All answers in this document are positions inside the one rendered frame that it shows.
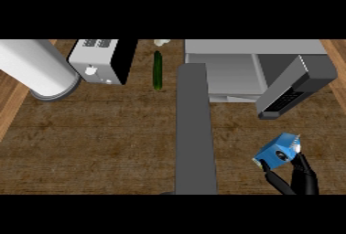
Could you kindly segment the blue milk carton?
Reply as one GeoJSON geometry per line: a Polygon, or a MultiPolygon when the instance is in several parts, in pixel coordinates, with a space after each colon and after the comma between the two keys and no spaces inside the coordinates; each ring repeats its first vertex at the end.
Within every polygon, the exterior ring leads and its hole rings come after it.
{"type": "Polygon", "coordinates": [[[283,133],[278,137],[259,149],[253,157],[253,162],[262,166],[265,161],[269,168],[278,168],[290,162],[302,151],[300,135],[283,133]]]}

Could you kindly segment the white cylindrical container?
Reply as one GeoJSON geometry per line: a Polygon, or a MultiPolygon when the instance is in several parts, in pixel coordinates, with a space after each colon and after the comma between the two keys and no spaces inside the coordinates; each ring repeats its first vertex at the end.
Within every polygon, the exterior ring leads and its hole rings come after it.
{"type": "Polygon", "coordinates": [[[82,77],[47,39],[0,39],[0,70],[42,101],[59,101],[76,91],[82,77]]]}

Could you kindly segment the white toaster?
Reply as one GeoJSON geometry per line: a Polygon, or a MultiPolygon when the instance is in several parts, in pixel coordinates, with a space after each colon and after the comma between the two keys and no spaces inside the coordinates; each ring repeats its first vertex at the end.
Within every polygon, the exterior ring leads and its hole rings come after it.
{"type": "Polygon", "coordinates": [[[136,39],[79,39],[67,61],[86,82],[124,85],[136,39]]]}

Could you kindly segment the grey microwave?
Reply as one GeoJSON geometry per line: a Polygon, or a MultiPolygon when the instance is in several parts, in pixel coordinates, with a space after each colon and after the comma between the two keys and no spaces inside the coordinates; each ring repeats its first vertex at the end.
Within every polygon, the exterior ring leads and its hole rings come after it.
{"type": "Polygon", "coordinates": [[[186,39],[184,62],[203,64],[212,102],[253,102],[274,120],[339,76],[317,39],[186,39]]]}

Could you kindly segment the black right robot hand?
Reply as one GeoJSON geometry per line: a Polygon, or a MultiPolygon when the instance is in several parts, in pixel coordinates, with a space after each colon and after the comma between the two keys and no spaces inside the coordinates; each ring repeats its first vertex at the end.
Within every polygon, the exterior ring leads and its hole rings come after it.
{"type": "Polygon", "coordinates": [[[320,184],[317,173],[311,168],[306,156],[299,153],[291,160],[291,182],[287,183],[272,171],[269,165],[260,160],[262,170],[268,183],[283,195],[318,195],[320,184]]]}

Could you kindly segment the green cucumber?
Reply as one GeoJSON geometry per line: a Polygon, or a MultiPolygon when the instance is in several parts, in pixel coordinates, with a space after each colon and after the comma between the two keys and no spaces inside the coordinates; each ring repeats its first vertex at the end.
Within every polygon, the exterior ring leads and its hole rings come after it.
{"type": "Polygon", "coordinates": [[[163,55],[158,50],[154,52],[152,85],[155,90],[163,88],[163,55]]]}

